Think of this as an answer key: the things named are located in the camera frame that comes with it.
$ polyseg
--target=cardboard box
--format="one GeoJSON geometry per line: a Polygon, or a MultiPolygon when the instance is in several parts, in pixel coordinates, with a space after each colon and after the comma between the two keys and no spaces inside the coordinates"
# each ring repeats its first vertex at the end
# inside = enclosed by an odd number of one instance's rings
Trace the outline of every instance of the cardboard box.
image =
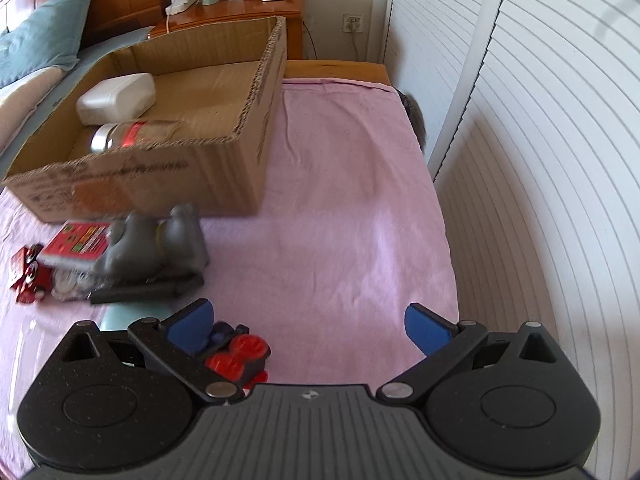
{"type": "Polygon", "coordinates": [[[258,212],[287,59],[284,18],[214,23],[111,52],[20,150],[4,184],[43,222],[163,217],[178,203],[203,216],[258,212]],[[78,98],[103,79],[151,72],[143,118],[183,120],[185,138],[88,152],[78,98]]]}

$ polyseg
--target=white louvered door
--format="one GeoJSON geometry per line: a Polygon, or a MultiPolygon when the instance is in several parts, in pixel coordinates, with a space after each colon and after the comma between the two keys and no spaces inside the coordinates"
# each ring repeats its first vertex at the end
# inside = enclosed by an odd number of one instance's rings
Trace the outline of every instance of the white louvered door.
{"type": "Polygon", "coordinates": [[[461,317],[556,332],[614,480],[640,468],[639,48],[640,0],[503,0],[435,179],[461,317]]]}
{"type": "Polygon", "coordinates": [[[482,0],[392,0],[385,65],[417,104],[415,127],[433,150],[458,84],[482,0]],[[428,110],[420,117],[420,110],[428,110]]]}

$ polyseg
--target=white plastic container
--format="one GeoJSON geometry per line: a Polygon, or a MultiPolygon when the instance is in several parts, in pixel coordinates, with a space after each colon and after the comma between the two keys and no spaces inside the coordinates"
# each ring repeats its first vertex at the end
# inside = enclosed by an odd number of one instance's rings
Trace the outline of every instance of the white plastic container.
{"type": "Polygon", "coordinates": [[[82,95],[76,111],[85,126],[133,121],[156,102],[156,85],[149,73],[105,79],[82,95]]]}

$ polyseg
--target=gray toy elephant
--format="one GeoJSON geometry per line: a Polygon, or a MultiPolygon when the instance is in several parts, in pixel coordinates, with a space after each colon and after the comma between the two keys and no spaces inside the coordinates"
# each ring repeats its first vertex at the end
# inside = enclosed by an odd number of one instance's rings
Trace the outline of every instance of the gray toy elephant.
{"type": "Polygon", "coordinates": [[[177,205],[159,224],[131,213],[110,225],[107,238],[109,247],[90,273],[118,282],[201,274],[209,265],[200,218],[191,204],[177,205]]]}

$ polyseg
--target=wooden nightstand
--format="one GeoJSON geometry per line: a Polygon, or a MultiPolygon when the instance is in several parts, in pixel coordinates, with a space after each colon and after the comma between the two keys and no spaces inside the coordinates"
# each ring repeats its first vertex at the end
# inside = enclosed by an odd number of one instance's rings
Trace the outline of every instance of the wooden nightstand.
{"type": "MultiPolygon", "coordinates": [[[[281,0],[279,2],[220,0],[216,4],[204,7],[197,3],[180,14],[170,16],[169,31],[196,27],[205,23],[284,16],[287,19],[287,59],[303,59],[302,19],[304,13],[305,0],[281,0]]],[[[148,36],[155,38],[165,33],[166,20],[162,20],[149,32],[148,36]]]]}

